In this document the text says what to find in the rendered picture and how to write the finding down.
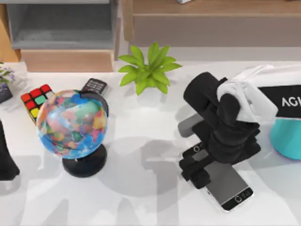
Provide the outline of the colourful globe on black stand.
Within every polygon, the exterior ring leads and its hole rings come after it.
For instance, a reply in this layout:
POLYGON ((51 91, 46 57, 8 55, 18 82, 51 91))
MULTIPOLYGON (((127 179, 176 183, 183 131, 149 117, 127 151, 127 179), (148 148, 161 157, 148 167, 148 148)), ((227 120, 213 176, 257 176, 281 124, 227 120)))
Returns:
POLYGON ((42 104, 37 134, 48 151, 61 157, 66 172, 87 178, 106 163, 103 140, 108 119, 109 106, 103 96, 94 91, 62 90, 42 104))

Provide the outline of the green plant in white pot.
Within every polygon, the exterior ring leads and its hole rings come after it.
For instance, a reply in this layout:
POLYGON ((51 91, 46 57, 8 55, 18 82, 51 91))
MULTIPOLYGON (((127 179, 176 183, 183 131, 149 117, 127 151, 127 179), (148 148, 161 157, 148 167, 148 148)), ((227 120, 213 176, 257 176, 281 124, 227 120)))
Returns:
POLYGON ((119 86, 133 84, 137 102, 143 107, 159 104, 171 85, 166 73, 182 67, 176 58, 168 55, 169 49, 169 45, 161 47, 155 41, 148 47, 147 56, 135 45, 130 45, 130 54, 118 56, 119 60, 126 62, 118 69, 124 74, 119 86))

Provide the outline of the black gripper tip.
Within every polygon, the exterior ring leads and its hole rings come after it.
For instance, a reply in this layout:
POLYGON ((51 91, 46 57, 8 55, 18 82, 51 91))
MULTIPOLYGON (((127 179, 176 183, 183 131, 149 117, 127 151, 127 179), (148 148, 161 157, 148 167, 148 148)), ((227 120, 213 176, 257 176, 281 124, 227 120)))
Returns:
POLYGON ((20 169, 11 157, 0 120, 0 181, 12 181, 20 174, 20 169))

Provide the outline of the wooden cupboard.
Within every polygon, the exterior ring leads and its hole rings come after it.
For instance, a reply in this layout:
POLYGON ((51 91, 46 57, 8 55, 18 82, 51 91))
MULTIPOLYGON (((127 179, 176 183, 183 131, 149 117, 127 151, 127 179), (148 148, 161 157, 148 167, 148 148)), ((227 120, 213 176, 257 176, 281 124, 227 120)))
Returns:
POLYGON ((7 7, 0 4, 0 61, 16 63, 21 59, 21 51, 12 49, 8 25, 7 7))

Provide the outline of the pale wooden drawer front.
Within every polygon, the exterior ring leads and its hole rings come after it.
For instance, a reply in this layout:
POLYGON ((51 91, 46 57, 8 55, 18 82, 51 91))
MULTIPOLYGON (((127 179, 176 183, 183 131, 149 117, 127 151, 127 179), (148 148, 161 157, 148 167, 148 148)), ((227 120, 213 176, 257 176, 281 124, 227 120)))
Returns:
POLYGON ((32 73, 112 72, 115 53, 103 49, 22 49, 27 71, 32 73))

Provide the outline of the teal cup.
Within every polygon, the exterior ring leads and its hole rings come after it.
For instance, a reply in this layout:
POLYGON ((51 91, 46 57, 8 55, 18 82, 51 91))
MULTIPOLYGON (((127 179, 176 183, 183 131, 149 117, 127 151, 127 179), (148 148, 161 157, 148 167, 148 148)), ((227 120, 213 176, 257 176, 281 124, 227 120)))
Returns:
POLYGON ((301 120, 277 119, 270 132, 270 141, 280 155, 301 161, 301 120))

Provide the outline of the black remote control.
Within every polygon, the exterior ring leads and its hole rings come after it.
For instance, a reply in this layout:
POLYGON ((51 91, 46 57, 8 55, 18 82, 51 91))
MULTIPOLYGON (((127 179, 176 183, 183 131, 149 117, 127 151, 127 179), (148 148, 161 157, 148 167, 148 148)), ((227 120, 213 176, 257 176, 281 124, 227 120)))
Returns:
POLYGON ((90 78, 81 89, 82 91, 93 91, 99 95, 103 95, 108 84, 102 80, 90 78))

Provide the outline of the black and silver smartphone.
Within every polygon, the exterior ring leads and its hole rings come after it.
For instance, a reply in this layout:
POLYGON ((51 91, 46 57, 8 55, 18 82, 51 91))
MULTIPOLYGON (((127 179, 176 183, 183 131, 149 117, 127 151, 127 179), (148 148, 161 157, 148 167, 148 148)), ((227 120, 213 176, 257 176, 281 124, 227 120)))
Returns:
MULTIPOLYGON (((202 142, 195 144, 182 153, 182 158, 192 156, 201 160, 208 156, 202 142)), ((254 195, 253 189, 244 181, 231 164, 213 162, 204 168, 211 182, 203 187, 216 203, 226 212, 242 205, 254 195)))

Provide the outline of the coloured puzzle cube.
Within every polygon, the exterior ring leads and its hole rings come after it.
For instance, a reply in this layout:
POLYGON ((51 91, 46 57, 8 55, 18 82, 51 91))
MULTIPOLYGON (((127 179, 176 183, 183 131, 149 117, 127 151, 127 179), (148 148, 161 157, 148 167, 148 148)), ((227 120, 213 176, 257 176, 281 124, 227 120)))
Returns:
POLYGON ((20 96, 27 113, 34 124, 36 124, 41 106, 53 95, 54 92, 51 87, 48 84, 44 84, 39 88, 35 88, 20 96))

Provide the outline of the wooden open shelf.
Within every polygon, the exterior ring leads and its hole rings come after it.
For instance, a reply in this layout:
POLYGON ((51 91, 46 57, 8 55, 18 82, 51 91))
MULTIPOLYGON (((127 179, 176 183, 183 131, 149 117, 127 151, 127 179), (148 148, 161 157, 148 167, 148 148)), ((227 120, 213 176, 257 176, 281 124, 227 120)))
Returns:
POLYGON ((137 46, 301 47, 301 0, 120 0, 137 46))

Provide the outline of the purple flowers in dark pot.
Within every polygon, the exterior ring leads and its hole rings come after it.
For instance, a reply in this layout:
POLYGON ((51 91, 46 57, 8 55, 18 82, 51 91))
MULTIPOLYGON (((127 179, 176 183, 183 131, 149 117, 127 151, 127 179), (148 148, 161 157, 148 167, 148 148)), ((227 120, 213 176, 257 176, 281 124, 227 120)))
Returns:
POLYGON ((15 77, 15 72, 0 61, 0 104, 13 96, 8 85, 15 81, 15 77))

